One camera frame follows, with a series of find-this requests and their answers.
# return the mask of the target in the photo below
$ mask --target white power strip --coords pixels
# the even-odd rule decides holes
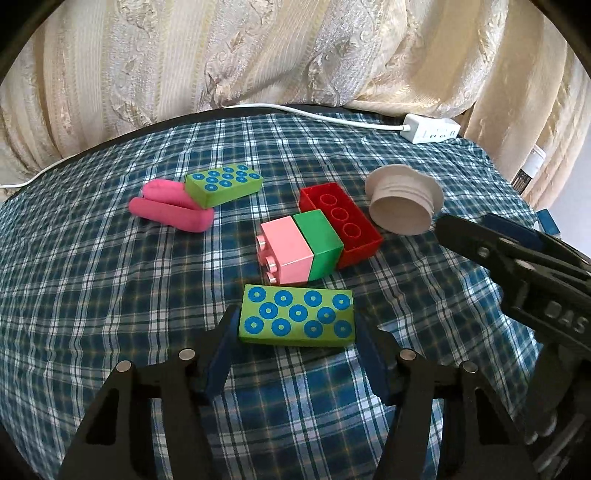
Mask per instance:
[[[410,130],[400,132],[411,143],[443,142],[456,138],[460,132],[460,125],[451,118],[429,118],[409,113],[404,118],[404,125]]]

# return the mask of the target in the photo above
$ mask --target white cup lid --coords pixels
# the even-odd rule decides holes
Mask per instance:
[[[400,235],[426,232],[444,202],[438,182],[407,165],[374,170],[365,181],[365,194],[372,220]]]

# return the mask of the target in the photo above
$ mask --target pink block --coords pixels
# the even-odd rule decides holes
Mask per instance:
[[[190,210],[203,210],[187,192],[184,183],[174,180],[154,179],[142,187],[141,196],[147,200],[168,203]]]
[[[191,210],[140,197],[131,199],[129,211],[138,217],[170,225],[185,232],[204,232],[213,223],[213,208]]]
[[[290,216],[261,224],[256,238],[258,261],[271,285],[306,283],[314,254]]]

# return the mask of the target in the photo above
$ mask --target pink plush toy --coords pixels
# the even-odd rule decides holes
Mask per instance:
[[[213,223],[213,208],[203,210],[179,181],[151,180],[143,186],[141,195],[129,203],[132,215],[193,233],[204,232]]]

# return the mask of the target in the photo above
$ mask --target red lego brick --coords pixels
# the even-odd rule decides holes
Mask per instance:
[[[337,183],[300,190],[300,211],[322,210],[344,243],[337,268],[372,257],[384,240],[355,202]]]

